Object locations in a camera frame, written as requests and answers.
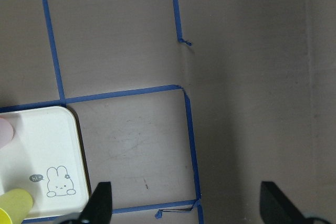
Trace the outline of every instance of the bunny face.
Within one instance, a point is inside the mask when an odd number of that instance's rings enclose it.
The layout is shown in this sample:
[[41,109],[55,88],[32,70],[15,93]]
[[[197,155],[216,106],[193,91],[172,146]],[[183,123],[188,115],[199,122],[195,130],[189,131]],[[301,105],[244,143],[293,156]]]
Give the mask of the bunny face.
[[64,166],[57,168],[51,167],[47,171],[48,197],[73,195],[76,191],[73,189],[73,182]]

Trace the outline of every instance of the cup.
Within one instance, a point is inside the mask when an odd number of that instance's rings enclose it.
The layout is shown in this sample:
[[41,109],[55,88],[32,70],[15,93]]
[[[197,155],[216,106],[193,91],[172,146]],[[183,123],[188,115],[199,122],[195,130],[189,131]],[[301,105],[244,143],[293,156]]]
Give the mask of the cup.
[[0,118],[0,149],[8,144],[14,135],[11,124],[4,118]]
[[33,207],[33,199],[23,189],[13,189],[0,196],[0,223],[21,224]]

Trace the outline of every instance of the yellow cup opening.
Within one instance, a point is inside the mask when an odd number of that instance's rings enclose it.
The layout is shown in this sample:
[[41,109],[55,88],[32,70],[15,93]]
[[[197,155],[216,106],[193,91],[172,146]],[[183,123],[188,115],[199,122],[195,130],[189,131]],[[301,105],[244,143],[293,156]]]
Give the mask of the yellow cup opening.
[[0,208],[0,223],[1,224],[13,224],[10,216]]

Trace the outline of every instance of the bunny drawing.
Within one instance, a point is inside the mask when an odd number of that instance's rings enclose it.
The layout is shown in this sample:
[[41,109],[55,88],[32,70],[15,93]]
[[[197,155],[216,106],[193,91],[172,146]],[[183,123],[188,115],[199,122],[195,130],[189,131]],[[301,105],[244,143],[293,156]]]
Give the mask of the bunny drawing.
[[48,197],[73,195],[76,191],[73,189],[73,182],[64,166],[57,168],[51,167],[47,171]]

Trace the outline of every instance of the yellow cup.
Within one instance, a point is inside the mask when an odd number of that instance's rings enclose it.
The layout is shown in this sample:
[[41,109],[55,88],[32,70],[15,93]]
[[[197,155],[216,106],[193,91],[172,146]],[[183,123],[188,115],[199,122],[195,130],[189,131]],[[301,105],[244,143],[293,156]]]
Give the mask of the yellow cup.
[[13,189],[0,196],[0,223],[21,224],[33,207],[31,195],[23,189]]

